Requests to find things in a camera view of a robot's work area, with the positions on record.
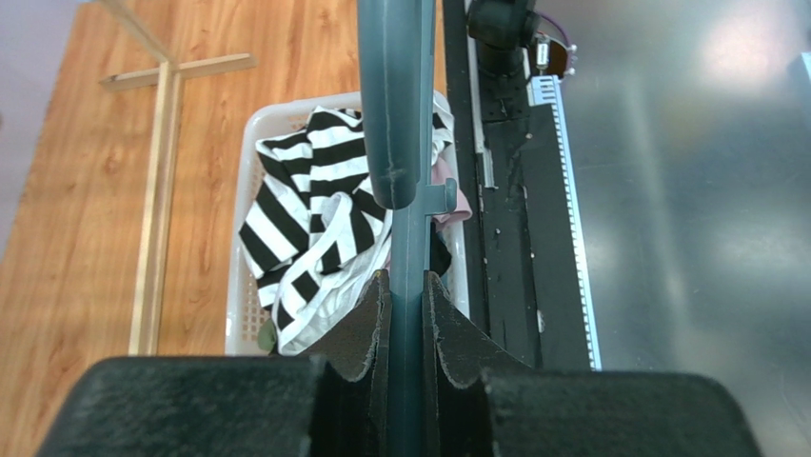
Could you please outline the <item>black white striped tank top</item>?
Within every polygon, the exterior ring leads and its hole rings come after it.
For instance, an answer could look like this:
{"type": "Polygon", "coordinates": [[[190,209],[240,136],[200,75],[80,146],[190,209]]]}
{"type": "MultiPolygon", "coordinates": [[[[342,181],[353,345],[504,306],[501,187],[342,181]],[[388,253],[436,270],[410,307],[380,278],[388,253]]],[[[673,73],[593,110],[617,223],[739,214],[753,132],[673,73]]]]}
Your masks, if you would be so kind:
{"type": "Polygon", "coordinates": [[[387,265],[392,212],[373,197],[358,110],[317,106],[303,127],[255,148],[262,181],[238,234],[278,353],[294,356],[345,318],[387,265]]]}

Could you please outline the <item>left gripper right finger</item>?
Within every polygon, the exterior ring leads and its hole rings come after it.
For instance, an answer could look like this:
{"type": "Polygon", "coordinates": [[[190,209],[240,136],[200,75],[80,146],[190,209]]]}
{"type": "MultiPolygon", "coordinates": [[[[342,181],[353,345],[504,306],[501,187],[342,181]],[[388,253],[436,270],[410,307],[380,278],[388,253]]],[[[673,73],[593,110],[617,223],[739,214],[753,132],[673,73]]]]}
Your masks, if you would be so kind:
{"type": "Polygon", "coordinates": [[[426,456],[758,456],[731,394],[699,375],[530,368],[425,275],[426,456]]]}

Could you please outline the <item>teal plastic hanger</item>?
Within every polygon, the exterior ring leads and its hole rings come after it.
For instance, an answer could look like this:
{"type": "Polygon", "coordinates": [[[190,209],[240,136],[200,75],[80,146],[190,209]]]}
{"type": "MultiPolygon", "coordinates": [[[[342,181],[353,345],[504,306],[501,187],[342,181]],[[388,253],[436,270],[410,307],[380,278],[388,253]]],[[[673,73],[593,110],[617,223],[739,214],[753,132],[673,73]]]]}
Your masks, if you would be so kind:
{"type": "Polygon", "coordinates": [[[361,1],[362,114],[373,196],[392,212],[387,448],[425,451],[424,276],[430,219],[456,204],[456,183],[431,182],[435,4],[361,1]]]}

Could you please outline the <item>green tank top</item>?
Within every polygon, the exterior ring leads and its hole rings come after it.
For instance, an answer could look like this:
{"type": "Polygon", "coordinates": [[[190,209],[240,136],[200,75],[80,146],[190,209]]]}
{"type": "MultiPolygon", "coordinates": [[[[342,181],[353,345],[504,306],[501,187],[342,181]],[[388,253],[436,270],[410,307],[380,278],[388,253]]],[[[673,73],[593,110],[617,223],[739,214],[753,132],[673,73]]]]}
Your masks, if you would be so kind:
{"type": "Polygon", "coordinates": [[[271,319],[266,320],[257,332],[257,347],[268,354],[278,353],[277,327],[271,319]]]}

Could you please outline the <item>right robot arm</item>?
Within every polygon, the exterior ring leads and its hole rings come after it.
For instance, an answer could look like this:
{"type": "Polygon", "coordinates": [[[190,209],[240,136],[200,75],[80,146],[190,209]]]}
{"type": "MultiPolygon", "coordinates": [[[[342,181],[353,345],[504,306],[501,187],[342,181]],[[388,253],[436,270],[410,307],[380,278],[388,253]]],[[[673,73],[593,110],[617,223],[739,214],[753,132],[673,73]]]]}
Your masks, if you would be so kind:
{"type": "Polygon", "coordinates": [[[475,0],[467,11],[467,33],[477,43],[480,70],[491,77],[523,70],[523,50],[540,25],[535,0],[475,0]]]}

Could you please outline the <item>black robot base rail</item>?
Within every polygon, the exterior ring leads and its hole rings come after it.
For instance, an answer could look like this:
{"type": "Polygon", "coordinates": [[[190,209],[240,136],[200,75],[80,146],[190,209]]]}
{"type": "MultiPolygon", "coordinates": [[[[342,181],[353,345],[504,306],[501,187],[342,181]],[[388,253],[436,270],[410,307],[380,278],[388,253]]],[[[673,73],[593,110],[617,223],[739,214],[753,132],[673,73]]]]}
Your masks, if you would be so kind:
{"type": "Polygon", "coordinates": [[[460,185],[473,210],[459,260],[463,306],[487,337],[528,366],[599,370],[564,113],[562,79],[573,49],[542,31],[539,13],[523,70],[488,76],[467,33],[471,2],[442,4],[446,93],[460,185]]]}

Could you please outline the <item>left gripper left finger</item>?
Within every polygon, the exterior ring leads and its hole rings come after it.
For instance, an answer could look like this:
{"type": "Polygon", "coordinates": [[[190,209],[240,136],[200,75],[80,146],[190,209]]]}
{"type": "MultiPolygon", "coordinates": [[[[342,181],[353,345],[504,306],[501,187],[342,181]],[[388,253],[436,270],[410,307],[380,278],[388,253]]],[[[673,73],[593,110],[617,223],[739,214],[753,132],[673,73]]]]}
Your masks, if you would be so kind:
{"type": "Polygon", "coordinates": [[[359,304],[293,356],[119,357],[76,383],[42,456],[382,456],[390,294],[359,304]]]}

